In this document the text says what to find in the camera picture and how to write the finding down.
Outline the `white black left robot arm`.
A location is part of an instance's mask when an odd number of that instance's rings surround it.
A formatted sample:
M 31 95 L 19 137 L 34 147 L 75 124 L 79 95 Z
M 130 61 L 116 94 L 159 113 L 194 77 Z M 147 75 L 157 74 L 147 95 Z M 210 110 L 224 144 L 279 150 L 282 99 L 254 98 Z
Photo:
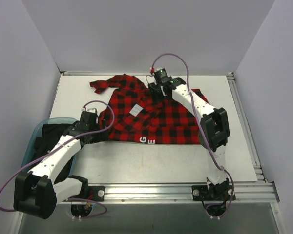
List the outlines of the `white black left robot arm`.
M 57 181 L 57 177 L 83 146 L 98 142 L 106 130 L 108 126 L 98 122 L 96 112 L 83 111 L 80 120 L 64 130 L 48 154 L 34 161 L 35 166 L 28 172 L 17 174 L 14 209 L 47 219 L 56 206 L 66 200 L 85 202 L 89 207 L 94 195 L 86 178 L 69 175 L 65 180 Z

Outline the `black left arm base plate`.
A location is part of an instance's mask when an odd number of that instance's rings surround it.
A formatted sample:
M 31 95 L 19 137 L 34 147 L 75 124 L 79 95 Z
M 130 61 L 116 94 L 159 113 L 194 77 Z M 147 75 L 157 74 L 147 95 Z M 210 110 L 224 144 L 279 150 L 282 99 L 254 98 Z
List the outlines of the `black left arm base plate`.
M 105 186 L 95 185 L 95 186 L 87 186 L 85 188 L 82 188 L 79 194 L 71 195 L 68 198 L 81 198 L 81 199 L 102 202 L 104 201 L 104 197 L 105 197 Z

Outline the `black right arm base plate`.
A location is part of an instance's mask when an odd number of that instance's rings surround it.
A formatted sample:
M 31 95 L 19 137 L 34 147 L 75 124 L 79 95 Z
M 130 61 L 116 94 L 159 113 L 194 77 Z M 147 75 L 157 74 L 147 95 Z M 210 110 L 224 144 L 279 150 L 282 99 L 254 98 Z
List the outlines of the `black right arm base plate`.
M 233 186 L 229 185 L 228 187 L 221 189 L 219 192 L 216 191 L 215 186 L 207 185 L 193 185 L 192 190 L 192 199 L 194 201 L 229 201 L 231 191 Z

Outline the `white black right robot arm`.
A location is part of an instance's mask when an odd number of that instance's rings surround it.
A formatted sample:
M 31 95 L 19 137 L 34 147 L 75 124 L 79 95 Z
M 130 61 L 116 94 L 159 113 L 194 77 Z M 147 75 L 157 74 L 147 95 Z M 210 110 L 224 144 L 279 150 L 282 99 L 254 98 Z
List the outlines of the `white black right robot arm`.
M 218 199 L 229 190 L 229 176 L 225 172 L 225 149 L 230 136 L 228 114 L 224 108 L 207 103 L 180 77 L 154 74 L 148 84 L 154 101 L 174 100 L 185 107 L 199 125 L 199 141 L 208 158 L 207 194 Z

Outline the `red black plaid shirt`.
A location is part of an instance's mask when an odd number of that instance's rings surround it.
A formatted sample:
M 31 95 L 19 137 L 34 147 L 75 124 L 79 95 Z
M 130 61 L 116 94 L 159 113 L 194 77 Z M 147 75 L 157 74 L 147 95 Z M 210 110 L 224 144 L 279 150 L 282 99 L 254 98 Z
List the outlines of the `red black plaid shirt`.
M 134 76 L 115 75 L 90 82 L 101 95 L 114 88 L 109 108 L 100 112 L 100 121 L 112 124 L 110 141 L 144 144 L 199 144 L 195 117 L 180 103 L 165 100 L 154 103 L 145 84 Z

